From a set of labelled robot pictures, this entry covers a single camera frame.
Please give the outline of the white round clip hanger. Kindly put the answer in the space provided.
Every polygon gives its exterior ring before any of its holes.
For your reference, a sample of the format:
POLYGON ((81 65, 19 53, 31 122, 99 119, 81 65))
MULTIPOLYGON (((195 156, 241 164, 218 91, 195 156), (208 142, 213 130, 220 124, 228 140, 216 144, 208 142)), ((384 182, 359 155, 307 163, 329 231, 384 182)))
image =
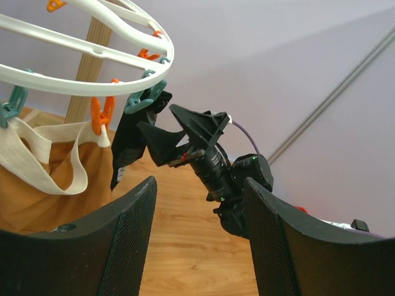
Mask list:
POLYGON ((54 78, 1 65, 2 81, 49 93, 93 97, 144 91, 165 78, 173 63, 175 48, 159 22, 142 8, 132 1, 71 1, 71 4, 89 13, 129 43, 159 54, 163 61, 149 60, 1 15, 2 29, 82 52, 84 59, 91 60, 91 73, 94 75, 99 73, 98 67, 104 59, 152 72, 148 77, 135 81, 98 83, 54 78))

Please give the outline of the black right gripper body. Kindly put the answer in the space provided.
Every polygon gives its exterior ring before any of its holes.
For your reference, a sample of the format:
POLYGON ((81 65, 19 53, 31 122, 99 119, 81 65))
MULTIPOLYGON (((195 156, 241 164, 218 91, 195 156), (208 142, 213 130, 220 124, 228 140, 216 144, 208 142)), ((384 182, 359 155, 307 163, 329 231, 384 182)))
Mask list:
POLYGON ((180 159, 171 161, 168 166, 177 168, 187 164, 207 189, 207 201, 224 202, 238 195, 230 165, 216 148, 196 152, 192 156, 183 155, 180 159))

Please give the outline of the long black patterned sock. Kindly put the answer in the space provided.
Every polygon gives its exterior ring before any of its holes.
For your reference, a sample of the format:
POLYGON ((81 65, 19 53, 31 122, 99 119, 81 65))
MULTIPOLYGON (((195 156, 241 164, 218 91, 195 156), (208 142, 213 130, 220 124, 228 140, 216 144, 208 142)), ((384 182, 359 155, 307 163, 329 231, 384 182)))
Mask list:
POLYGON ((112 141, 113 174, 110 188, 114 189, 122 180, 125 168, 139 160, 146 148, 146 142, 137 127, 139 122, 155 125, 157 114, 166 108, 173 94, 162 91, 149 106, 133 113, 123 113, 112 141))

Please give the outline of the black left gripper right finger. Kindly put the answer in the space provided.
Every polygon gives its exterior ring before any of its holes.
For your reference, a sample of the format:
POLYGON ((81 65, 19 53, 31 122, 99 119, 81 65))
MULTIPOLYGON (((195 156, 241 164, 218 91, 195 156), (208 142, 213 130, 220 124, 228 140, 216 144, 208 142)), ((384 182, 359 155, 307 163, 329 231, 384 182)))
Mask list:
POLYGON ((394 238, 333 226, 252 178, 244 206, 259 295, 394 295, 394 238))

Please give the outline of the teal clothes peg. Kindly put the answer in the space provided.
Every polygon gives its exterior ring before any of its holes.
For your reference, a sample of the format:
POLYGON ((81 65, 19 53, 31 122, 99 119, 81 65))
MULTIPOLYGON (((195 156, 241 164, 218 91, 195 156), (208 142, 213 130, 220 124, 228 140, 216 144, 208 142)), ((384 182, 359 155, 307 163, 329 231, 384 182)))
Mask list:
POLYGON ((153 104, 167 86, 166 80, 160 80, 154 86, 131 93, 124 107, 125 114, 133 114, 153 104))

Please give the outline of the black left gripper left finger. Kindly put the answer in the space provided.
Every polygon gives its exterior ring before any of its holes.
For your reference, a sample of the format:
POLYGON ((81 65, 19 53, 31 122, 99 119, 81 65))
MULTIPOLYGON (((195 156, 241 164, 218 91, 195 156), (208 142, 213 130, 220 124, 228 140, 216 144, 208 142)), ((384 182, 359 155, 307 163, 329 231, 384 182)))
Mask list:
POLYGON ((1 231, 1 294, 138 295, 156 197, 150 176, 51 232, 1 231))

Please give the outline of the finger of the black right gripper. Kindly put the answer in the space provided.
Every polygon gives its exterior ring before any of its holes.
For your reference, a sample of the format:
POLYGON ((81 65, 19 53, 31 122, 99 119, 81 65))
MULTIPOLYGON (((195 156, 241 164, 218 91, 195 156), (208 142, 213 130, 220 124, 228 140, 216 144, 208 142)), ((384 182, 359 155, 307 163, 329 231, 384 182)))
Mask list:
POLYGON ((213 147, 230 122, 230 116, 226 112, 199 113, 176 104, 172 104, 169 109, 196 149, 213 147))
POLYGON ((189 144, 177 147, 177 144, 186 136, 185 131, 169 132, 145 122, 139 122, 137 127, 145 138, 153 162, 158 167, 164 165, 178 167, 190 162, 181 159, 189 149, 189 144))

